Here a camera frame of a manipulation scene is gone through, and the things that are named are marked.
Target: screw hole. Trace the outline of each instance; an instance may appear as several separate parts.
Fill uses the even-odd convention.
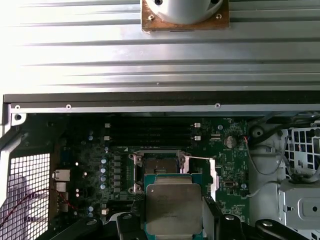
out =
[[[19,120],[22,119],[22,116],[21,116],[20,114],[16,114],[16,115],[14,116],[14,119],[17,120],[17,121],[19,121]]]
[[[160,6],[163,3],[163,0],[154,0],[154,3]]]

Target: mesh grille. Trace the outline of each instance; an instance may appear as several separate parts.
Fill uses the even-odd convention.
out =
[[[320,163],[320,137],[315,136],[315,128],[291,130],[292,140],[288,141],[285,156],[292,168],[312,175]]]
[[[49,188],[50,154],[12,158],[8,195],[0,208],[0,223],[26,195]],[[0,229],[0,240],[35,240],[48,228],[49,191],[30,195]]]

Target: reflective metal surface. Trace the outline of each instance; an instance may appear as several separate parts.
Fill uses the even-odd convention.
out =
[[[141,31],[139,0],[6,2],[4,93],[320,90],[320,1],[230,3],[230,29]]]

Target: wooden block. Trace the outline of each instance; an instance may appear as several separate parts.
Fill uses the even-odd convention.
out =
[[[180,25],[163,21],[149,8],[146,0],[141,0],[141,26],[145,32],[150,31],[195,31],[229,28],[229,0],[224,0],[221,8],[208,20],[197,24]]]

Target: green circuit board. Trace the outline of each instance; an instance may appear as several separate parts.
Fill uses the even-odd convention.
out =
[[[68,129],[60,165],[72,166],[67,189],[70,201],[78,207],[75,218],[93,215],[105,221],[114,211],[124,211],[130,206],[135,195],[129,189],[137,177],[130,154],[146,151],[143,160],[149,165],[152,161],[168,162],[153,173],[165,174],[166,168],[179,173],[179,166],[173,164],[174,153],[154,153],[154,150],[180,150],[191,156],[215,159],[219,207],[223,213],[235,214],[249,223],[248,155],[243,141],[248,131],[245,119],[97,116],[77,118]],[[232,148],[226,146],[228,136],[236,139]],[[139,170],[140,180],[147,168],[150,167],[145,165]],[[213,182],[209,161],[191,158],[189,172],[202,173],[202,194],[209,196]],[[110,211],[107,215],[102,214],[105,209]]]

